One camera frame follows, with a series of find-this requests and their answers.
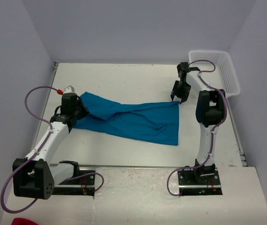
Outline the blue t shirt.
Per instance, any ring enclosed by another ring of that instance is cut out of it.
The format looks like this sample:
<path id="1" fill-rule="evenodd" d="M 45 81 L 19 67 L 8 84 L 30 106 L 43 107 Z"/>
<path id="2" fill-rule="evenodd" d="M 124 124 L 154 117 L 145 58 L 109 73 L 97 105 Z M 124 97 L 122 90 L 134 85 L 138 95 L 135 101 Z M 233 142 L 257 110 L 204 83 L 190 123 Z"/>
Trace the blue t shirt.
<path id="1" fill-rule="evenodd" d="M 76 129 L 164 145 L 179 143 L 177 101 L 121 104 L 89 92 L 80 98 L 89 114 L 77 121 Z"/>

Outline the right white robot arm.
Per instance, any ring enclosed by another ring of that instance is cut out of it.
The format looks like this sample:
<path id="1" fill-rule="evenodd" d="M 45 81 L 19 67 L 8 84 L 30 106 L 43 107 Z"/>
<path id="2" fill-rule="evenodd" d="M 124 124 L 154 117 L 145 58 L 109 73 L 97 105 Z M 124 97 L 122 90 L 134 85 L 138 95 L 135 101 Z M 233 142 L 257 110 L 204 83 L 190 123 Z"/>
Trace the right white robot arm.
<path id="1" fill-rule="evenodd" d="M 197 184 L 203 184 L 209 176 L 215 173 L 214 145 L 219 126 L 227 117 L 226 94 L 201 77 L 203 73 L 212 73 L 216 66 L 209 60 L 202 60 L 212 64 L 212 70 L 200 70 L 191 67 L 188 62 L 177 65 L 179 80 L 175 81 L 170 97 L 180 99 L 180 103 L 188 100 L 191 88 L 198 92 L 196 106 L 196 120 L 200 125 L 200 144 L 195 165 L 190 168 L 192 178 Z"/>

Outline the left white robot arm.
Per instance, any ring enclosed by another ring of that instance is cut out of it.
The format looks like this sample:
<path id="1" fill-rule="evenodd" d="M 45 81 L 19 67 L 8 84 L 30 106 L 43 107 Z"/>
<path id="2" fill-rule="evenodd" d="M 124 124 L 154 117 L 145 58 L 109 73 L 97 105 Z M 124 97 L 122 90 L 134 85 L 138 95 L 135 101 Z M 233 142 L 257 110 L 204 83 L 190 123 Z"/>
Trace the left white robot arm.
<path id="1" fill-rule="evenodd" d="M 50 163 L 76 122 L 89 111 L 75 93 L 63 93 L 61 105 L 56 109 L 60 112 L 50 119 L 48 132 L 37 146 L 24 159 L 18 158 L 13 163 L 15 196 L 47 200 L 60 183 L 80 181 L 78 162 L 63 160 L 54 167 L 50 167 Z"/>

